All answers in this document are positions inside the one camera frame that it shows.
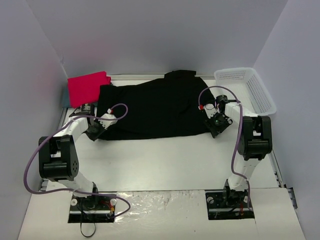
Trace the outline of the black t shirt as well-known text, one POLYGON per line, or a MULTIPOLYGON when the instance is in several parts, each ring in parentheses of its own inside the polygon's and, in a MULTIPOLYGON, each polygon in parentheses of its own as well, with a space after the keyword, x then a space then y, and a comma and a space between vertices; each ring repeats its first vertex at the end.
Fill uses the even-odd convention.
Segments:
POLYGON ((102 85, 97 103, 101 117, 114 107, 119 119, 100 140, 143 140, 194 136, 207 133, 199 103, 214 101, 207 84, 195 71, 176 70, 163 78, 137 85, 102 85))

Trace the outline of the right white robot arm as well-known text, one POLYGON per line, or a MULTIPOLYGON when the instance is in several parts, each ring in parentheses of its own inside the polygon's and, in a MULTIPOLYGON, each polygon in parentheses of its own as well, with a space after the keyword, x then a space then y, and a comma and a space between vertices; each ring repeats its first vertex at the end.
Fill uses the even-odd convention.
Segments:
POLYGON ((229 100, 226 95, 219 95, 215 101, 198 108, 204 114, 204 124, 213 138, 232 124, 238 125, 231 176, 226 180, 221 195, 222 202, 232 207, 240 197, 249 195, 248 181, 258 164, 272 151, 271 119, 248 110, 236 99, 229 100))

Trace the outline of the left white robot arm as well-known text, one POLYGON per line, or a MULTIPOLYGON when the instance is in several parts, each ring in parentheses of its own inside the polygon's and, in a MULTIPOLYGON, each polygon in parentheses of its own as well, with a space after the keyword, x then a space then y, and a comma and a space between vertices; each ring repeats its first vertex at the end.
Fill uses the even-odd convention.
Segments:
POLYGON ((71 189, 75 197, 83 198, 82 203, 89 209, 97 208, 101 197, 96 184, 80 172, 76 141, 82 134, 95 141, 116 122, 112 110, 108 109, 101 119, 97 119, 92 108, 89 112, 72 115, 62 130, 51 138, 42 136, 38 141, 40 176, 71 189))

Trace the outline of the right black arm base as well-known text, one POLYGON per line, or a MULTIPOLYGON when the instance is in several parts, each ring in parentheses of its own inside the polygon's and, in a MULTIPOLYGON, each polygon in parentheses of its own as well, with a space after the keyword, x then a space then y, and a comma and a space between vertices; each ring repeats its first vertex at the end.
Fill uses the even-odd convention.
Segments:
POLYGON ((205 191, 207 217, 210 221, 254 219, 248 207, 247 193, 228 198, 222 190, 205 191))

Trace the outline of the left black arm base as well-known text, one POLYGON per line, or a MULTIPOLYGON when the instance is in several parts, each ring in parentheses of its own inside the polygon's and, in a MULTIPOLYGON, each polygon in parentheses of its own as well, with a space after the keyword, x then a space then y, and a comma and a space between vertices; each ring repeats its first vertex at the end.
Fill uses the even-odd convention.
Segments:
POLYGON ((68 223, 113 223, 116 195, 76 197, 72 195, 68 223))

